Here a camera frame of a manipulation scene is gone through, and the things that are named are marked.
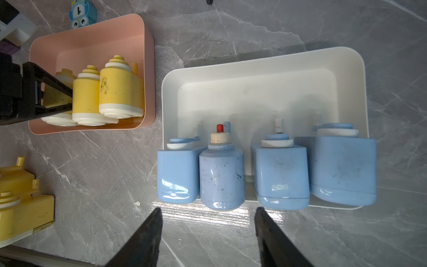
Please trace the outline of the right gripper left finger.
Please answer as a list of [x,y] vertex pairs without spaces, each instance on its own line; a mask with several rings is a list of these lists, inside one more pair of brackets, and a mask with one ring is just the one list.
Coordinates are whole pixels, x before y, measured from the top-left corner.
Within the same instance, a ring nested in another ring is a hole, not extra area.
[[159,259],[163,218],[155,208],[107,267],[155,267]]

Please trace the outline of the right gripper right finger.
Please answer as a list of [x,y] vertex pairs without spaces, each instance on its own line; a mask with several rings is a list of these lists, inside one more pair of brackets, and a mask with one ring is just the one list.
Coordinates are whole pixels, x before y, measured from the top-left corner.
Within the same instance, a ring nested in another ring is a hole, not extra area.
[[312,266],[263,207],[256,209],[254,220],[262,267]]

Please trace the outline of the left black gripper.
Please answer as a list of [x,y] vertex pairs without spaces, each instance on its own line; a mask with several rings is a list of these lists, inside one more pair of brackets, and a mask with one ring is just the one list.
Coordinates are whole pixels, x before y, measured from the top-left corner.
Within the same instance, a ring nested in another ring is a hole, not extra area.
[[44,107],[42,84],[69,97],[72,89],[33,62],[22,66],[11,55],[1,53],[1,125],[11,125],[72,110],[70,103]]

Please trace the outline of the yellow sharpener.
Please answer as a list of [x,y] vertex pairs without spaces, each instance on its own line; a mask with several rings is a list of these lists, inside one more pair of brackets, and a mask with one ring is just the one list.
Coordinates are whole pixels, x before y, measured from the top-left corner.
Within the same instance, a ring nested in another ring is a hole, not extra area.
[[83,126],[117,124],[113,119],[100,113],[100,71],[88,65],[73,81],[72,120]]
[[54,223],[54,196],[41,194],[39,179],[23,166],[20,156],[1,167],[1,248]]
[[[70,89],[73,89],[73,81],[77,79],[77,77],[69,69],[62,69],[60,72],[56,72],[54,77],[68,86]],[[45,85],[42,103],[44,107],[50,108],[72,103],[72,98],[49,85]],[[72,127],[77,125],[77,123],[72,119],[72,111],[43,117],[41,120],[54,126]]]
[[105,64],[100,71],[99,110],[113,119],[144,116],[145,90],[138,64],[129,64],[120,55]]

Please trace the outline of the blue sharpener with red cap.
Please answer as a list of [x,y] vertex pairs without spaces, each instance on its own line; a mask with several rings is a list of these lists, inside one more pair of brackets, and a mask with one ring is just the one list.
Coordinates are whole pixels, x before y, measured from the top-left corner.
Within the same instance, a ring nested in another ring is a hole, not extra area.
[[200,198],[217,211],[239,208],[245,201],[244,151],[231,140],[231,123],[218,124],[199,155]]

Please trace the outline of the pink plastic tray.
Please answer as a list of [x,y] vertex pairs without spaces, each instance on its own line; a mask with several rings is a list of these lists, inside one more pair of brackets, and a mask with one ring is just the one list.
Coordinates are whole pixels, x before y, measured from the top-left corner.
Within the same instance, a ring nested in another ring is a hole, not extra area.
[[55,75],[69,69],[78,75],[88,65],[102,69],[115,55],[121,55],[129,63],[137,63],[138,75],[145,87],[145,115],[120,120],[118,124],[105,126],[60,127],[40,119],[28,123],[35,135],[47,135],[71,131],[132,130],[148,127],[156,118],[156,82],[154,39],[143,19],[128,14],[82,28],[42,36],[33,41],[30,62]]

